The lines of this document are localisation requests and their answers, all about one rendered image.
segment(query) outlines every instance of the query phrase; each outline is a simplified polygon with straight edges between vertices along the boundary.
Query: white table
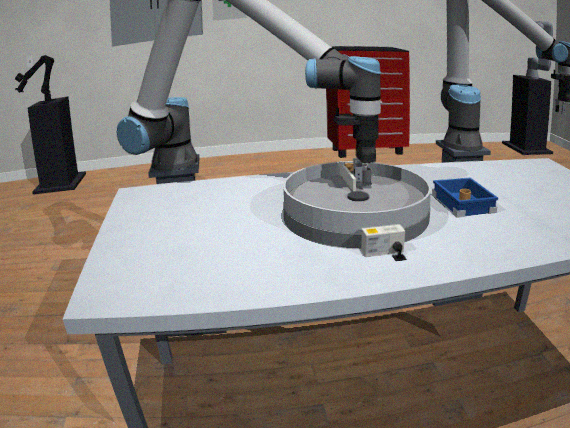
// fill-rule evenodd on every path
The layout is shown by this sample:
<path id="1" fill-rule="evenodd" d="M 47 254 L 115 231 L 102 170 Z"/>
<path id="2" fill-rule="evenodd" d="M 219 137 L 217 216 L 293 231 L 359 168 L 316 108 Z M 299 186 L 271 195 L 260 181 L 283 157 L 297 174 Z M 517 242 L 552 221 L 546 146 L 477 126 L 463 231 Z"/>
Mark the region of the white table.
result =
<path id="1" fill-rule="evenodd" d="M 445 303 L 570 273 L 570 170 L 549 159 L 404 165 L 471 177 L 498 211 L 457 218 L 431 200 L 406 261 L 298 237 L 281 220 L 283 176 L 120 189 L 71 297 L 68 334 L 95 334 L 129 427 L 146 427 L 119 341 L 255 328 Z"/>

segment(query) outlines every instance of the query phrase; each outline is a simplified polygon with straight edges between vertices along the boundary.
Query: blue plastic tray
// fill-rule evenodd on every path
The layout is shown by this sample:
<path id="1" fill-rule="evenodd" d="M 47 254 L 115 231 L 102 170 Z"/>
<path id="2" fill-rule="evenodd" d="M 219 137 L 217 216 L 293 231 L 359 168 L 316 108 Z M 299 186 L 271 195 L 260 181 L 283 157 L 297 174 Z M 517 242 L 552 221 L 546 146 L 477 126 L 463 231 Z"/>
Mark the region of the blue plastic tray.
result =
<path id="1" fill-rule="evenodd" d="M 497 200 L 472 178 L 456 178 L 453 180 L 434 180 L 433 196 L 445 205 L 456 217 L 497 212 Z M 459 199 L 459 190 L 471 190 L 471 199 Z"/>

